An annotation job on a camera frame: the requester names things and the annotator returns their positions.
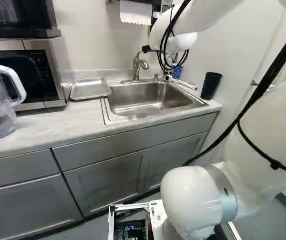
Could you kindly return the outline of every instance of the cabinet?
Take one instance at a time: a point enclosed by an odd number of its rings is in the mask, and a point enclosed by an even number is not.
[[[65,172],[83,214],[133,197],[140,189],[142,151]]]
[[[87,216],[157,187],[163,175],[198,152],[207,132],[64,173]]]
[[[80,219],[60,174],[0,187],[0,239],[16,239]]]
[[[58,174],[50,150],[0,158],[0,186]]]
[[[210,129],[215,113],[53,148],[63,171],[115,158]]]
[[[198,153],[206,134],[203,132],[146,150],[143,156],[147,161],[146,191],[158,187],[166,172],[182,166],[193,153]]]

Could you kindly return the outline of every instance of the kitchen faucet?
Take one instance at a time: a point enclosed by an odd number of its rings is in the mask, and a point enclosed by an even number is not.
[[[121,81],[122,84],[124,83],[132,83],[132,82],[139,82],[139,71],[142,69],[146,70],[146,69],[149,69],[149,65],[148,63],[146,62],[146,60],[144,59],[139,59],[139,54],[141,53],[138,52],[135,56],[135,58],[133,59],[133,71],[134,71],[134,74],[133,74],[133,79],[130,79],[130,80],[124,80],[124,81]]]

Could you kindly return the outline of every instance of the lower cabinet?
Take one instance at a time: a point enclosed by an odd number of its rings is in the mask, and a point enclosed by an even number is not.
[[[81,219],[60,174],[0,187],[0,239],[18,239]]]
[[[142,151],[65,172],[64,175],[87,216],[139,192]]]
[[[146,191],[158,187],[166,172],[182,166],[194,153],[198,153],[206,134],[200,133],[146,150],[143,156],[147,161]]]
[[[159,185],[164,174],[200,150],[207,132],[64,173],[85,216]]]

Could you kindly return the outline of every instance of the black tumbler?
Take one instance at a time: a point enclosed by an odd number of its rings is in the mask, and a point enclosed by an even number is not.
[[[204,85],[201,93],[201,98],[204,100],[211,100],[215,94],[215,91],[222,79],[221,74],[216,72],[206,73]]]

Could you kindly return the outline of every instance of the metal tray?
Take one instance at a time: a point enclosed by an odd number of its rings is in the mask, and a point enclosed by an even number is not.
[[[75,80],[69,97],[72,100],[85,100],[106,97],[110,94],[111,89],[106,80],[96,77]]]

